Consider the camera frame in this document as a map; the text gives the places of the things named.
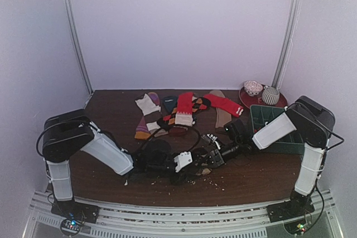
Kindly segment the brown beige argyle sock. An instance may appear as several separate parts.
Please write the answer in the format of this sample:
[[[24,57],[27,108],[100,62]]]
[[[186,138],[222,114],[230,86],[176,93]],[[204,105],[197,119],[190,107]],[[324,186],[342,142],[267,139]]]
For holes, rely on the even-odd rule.
[[[197,160],[195,161],[195,175],[196,176],[204,176],[211,172],[210,166],[211,158],[208,153],[199,155]]]

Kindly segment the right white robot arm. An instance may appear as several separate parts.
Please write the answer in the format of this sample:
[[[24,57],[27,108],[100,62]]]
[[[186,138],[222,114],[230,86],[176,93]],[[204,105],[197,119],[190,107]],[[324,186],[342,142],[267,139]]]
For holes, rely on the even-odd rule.
[[[296,217],[307,208],[307,199],[324,170],[327,152],[344,142],[333,131],[335,123],[331,110],[302,95],[250,138],[253,147],[265,150],[291,133],[300,136],[304,152],[291,200],[286,204],[290,216]]]

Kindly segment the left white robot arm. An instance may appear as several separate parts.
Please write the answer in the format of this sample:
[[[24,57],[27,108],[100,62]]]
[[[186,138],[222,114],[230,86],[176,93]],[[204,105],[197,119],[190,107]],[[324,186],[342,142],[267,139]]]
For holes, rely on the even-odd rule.
[[[121,147],[112,133],[99,128],[84,109],[48,118],[36,141],[36,152],[46,163],[58,208],[68,218],[80,213],[71,185],[70,158],[84,152],[120,176],[132,172],[179,174],[193,163],[191,151],[171,153],[170,145],[152,135],[135,152]]]

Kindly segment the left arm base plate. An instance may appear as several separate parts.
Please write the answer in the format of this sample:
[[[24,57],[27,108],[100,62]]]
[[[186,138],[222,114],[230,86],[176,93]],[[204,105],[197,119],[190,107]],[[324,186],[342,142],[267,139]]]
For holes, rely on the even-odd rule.
[[[62,216],[68,220],[77,222],[88,222],[95,224],[99,215],[99,207],[76,201],[59,201],[54,202],[51,213]]]

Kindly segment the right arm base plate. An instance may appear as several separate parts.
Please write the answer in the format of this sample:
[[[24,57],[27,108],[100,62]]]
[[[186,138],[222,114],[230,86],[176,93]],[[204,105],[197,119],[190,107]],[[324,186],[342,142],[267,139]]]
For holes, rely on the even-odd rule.
[[[292,218],[304,216],[305,213],[313,213],[315,211],[314,205],[312,203],[308,203],[307,205],[301,207],[292,201],[285,201],[273,205],[268,205],[266,209],[270,223],[289,220]]]

